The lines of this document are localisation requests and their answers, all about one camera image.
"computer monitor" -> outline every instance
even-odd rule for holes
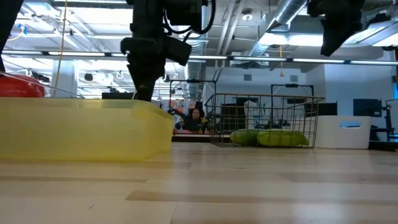
[[[354,99],[354,116],[370,116],[380,118],[382,101],[380,99]]]
[[[318,116],[337,116],[337,102],[336,103],[318,103],[305,104],[306,117],[316,116],[318,107]]]

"yellow-green cushion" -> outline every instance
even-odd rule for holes
[[[257,146],[259,130],[240,129],[229,135],[231,141],[240,146]]]
[[[310,144],[300,131],[284,129],[260,131],[257,138],[262,146],[307,146]]]

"metal pole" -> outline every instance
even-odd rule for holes
[[[225,40],[226,31],[228,30],[229,22],[231,20],[232,13],[234,11],[234,6],[235,6],[235,2],[231,2],[229,4],[229,6],[228,6],[228,14],[226,16],[226,20],[225,20],[225,23],[224,23],[223,31],[221,32],[221,37],[220,37],[220,40],[218,41],[217,50],[216,50],[216,53],[215,53],[217,55],[221,53],[221,48],[223,46],[223,42]]]
[[[226,52],[228,51],[229,45],[230,45],[231,40],[232,40],[232,36],[233,36],[234,33],[235,33],[236,25],[238,24],[238,21],[239,21],[239,19],[240,19],[239,15],[240,15],[241,12],[242,12],[243,5],[244,5],[244,1],[241,0],[241,1],[239,2],[238,10],[236,11],[236,15],[235,15],[235,18],[234,18],[234,22],[232,23],[231,30],[229,31],[228,37],[227,37],[227,39],[226,39],[225,47],[224,47],[224,50],[223,50],[223,55],[225,55]]]

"dark hair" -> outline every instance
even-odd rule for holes
[[[199,111],[200,118],[204,118],[205,117],[205,112],[203,110],[198,109],[198,108],[194,108],[194,109],[189,109],[189,111],[188,111],[188,115],[189,115],[190,118],[193,118],[193,111],[194,110],[198,110]]]

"fluorescent light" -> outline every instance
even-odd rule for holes
[[[65,0],[54,0],[57,2],[65,2]],[[80,3],[108,3],[108,4],[127,4],[126,1],[107,1],[107,0],[68,0],[68,2],[80,2]]]
[[[60,55],[61,52],[49,52],[50,55]],[[97,52],[63,52],[64,56],[92,56],[92,57],[103,57],[105,53]]]
[[[398,45],[398,34],[385,38],[384,40],[374,44],[373,47],[388,47],[392,45]]]
[[[121,54],[121,53],[115,53],[115,54],[111,54],[112,57],[126,57],[127,55]]]
[[[322,35],[293,35],[289,38],[289,45],[320,47],[323,45]]]
[[[344,63],[344,60],[328,60],[328,59],[310,59],[310,58],[295,58],[294,62],[310,62],[310,63]]]
[[[285,45],[287,44],[287,38],[285,35],[265,33],[259,40],[259,44],[262,45]]]
[[[169,99],[170,99],[170,96],[164,95],[164,96],[162,96],[162,97],[164,97],[165,100],[169,100]],[[151,99],[152,99],[152,100],[159,100],[158,97],[152,97]],[[183,98],[183,97],[171,97],[171,99],[172,99],[172,100],[183,100],[184,98]]]
[[[208,59],[208,60],[226,60],[227,56],[212,56],[212,55],[190,55],[189,59]]]
[[[385,29],[386,27],[375,27],[375,28],[370,28],[370,29],[366,29],[362,32],[359,32],[357,34],[352,35],[350,38],[348,38],[344,44],[357,44],[360,43],[361,41],[363,41],[364,39],[369,38],[370,36],[382,31],[383,29]]]
[[[351,61],[351,64],[353,65],[392,65],[392,66],[398,66],[398,62],[385,62],[385,61],[356,61],[353,60]]]
[[[26,50],[3,50],[2,53],[11,54],[11,55],[42,55],[42,53],[38,51],[26,51]]]
[[[247,61],[258,61],[258,62],[286,62],[286,58],[271,58],[271,57],[237,57],[233,60],[247,60]]]

